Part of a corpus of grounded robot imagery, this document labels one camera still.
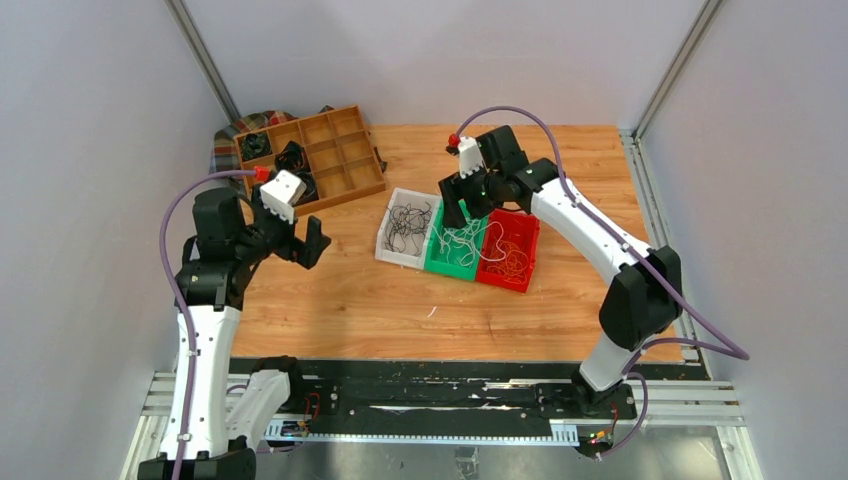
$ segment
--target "gray wall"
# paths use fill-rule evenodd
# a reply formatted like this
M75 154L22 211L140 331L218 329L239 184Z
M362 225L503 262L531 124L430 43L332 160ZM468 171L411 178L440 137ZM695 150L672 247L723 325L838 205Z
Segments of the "gray wall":
M645 149L765 478L848 461L848 3L728 1Z
M371 123L489 105L632 127L701 0L187 0L242 114L358 103ZM492 115L490 123L504 118Z
M118 475L176 352L159 221L224 123L162 1L0 6L3 478Z

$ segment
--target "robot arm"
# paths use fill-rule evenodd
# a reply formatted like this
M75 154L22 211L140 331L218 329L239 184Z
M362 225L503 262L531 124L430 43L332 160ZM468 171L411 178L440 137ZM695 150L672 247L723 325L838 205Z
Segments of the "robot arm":
M465 216L459 200L474 218L482 218L504 202L547 223L574 245L600 273L609 291L600 310L603 329L592 354L572 378L582 400L590 405L607 398L621 383L623 370L643 343L664 331L681 313L637 259L622 248L577 203L605 221L629 245L646 257L678 291L680 259L670 247L652 249L615 225L567 180L574 201L566 195L556 166L543 158L527 161L512 129L499 127L477 138L452 138L448 151L459 156L459 172L439 182L444 225L462 228Z
M189 351L188 328L181 312L177 316L177 388L170 420L161 454L139 465L139 480L170 479L180 461L178 456L184 465L190 465L181 469L181 478L252 479L255 449L263 431L281 405L300 400L296 392L302 379L296 359L265 359L232 412L228 415L225 411L230 351L244 292L259 263L274 254L309 269L330 244L315 217L308 220L305 240L295 236L294 205L303 191L301 180L286 171L254 187L251 225L245 224L235 190L215 188L195 197L192 214L197 236L186 245L176 280L191 313L196 349ZM199 253L196 259L189 258L193 245ZM192 395L184 385L193 389ZM189 427L188 434L182 435L180 421L187 396L191 397ZM185 445L182 455L181 442Z

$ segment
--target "wooden tray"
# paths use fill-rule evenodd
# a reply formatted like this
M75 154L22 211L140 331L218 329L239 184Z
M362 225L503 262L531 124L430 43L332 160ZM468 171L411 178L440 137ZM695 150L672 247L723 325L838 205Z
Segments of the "wooden tray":
M271 141L271 155L244 161L242 139L248 134L263 132L267 133ZM386 189L386 180L358 106L339 108L236 135L239 163L246 170L256 166L274 168L274 157L291 140L306 150L306 160L318 189L317 200L295 207L297 215ZM245 177L244 182L250 191L254 178Z

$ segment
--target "wood grain surface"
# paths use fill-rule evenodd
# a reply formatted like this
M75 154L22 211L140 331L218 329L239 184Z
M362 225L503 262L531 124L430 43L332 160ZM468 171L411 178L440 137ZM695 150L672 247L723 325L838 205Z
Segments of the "wood grain surface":
M392 190L438 194L457 169L445 153L454 125L371 126L388 162L388 189L315 212L333 243L312 270L270 258L245 298L234 356L346 359L580 361L600 334L606 286L577 250L542 225L526 294L465 282L374 258ZM492 127L472 127L479 135ZM514 127L528 158L553 159L537 127ZM614 127L552 127L566 172L595 205L639 238L647 234ZM305 234L305 218L298 225ZM428 316L437 307L432 316ZM644 361L679 362L662 345Z

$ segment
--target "plaid cloth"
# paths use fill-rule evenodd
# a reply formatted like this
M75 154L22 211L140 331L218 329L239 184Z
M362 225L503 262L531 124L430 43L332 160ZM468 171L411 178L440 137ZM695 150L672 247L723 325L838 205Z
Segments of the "plaid cloth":
M218 130L212 146L212 160L209 166L209 172L215 173L239 169L236 142L233 140L236 135L288 122L296 118L281 110L267 110L262 113L253 113L242 117L227 127Z

